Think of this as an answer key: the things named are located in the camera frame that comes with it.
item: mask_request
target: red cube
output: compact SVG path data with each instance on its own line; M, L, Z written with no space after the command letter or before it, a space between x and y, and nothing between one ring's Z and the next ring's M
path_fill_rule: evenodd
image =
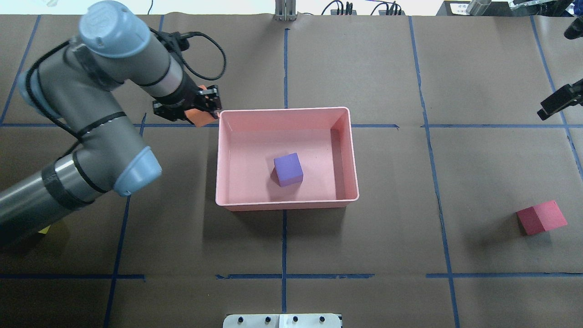
M554 200L518 211L518 219L527 235L567 225L567 220Z

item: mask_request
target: blue joint cap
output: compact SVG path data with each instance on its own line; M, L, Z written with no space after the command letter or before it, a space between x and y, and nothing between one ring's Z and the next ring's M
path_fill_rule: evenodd
M150 146L146 146L120 174L113 185L113 190L120 196L129 196L156 180L161 174L162 167Z
M34 105L32 99L30 98L29 93L26 91L26 74L28 74L30 69L22 72L18 76L18 92L20 93L22 99L29 105L31 105L38 114L44 116L44 114ZM54 111L51 106L48 104L47 99L43 95L43 90L40 88L40 84L38 82L38 70L35 70L30 77L30 89L32 90L34 97L38 100L38 102L43 105L46 111L55 118L61 118L61 115Z
M150 41L150 29L117 1L100 1L79 21L81 39L88 48L107 58L127 58Z

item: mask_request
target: white label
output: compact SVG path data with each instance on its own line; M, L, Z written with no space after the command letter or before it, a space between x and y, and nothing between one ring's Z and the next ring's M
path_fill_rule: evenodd
M449 4L451 7L451 13L454 15L469 15L466 11L468 4Z

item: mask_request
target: cube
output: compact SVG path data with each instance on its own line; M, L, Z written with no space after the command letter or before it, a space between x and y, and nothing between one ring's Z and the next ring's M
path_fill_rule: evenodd
M567 225L567 220L554 200L517 212L527 235L549 231Z
M300 159L297 152L273 160L275 172L278 174L279 186L285 187L290 184L302 182L304 172L301 170Z

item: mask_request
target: pink box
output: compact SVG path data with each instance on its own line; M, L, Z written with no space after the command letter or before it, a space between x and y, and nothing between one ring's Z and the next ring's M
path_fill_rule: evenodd
M567 220L554 200L516 212L527 235L567 225Z
M297 152L304 180L278 185L274 158ZM225 110L216 202L230 211L345 207L359 197L346 107Z

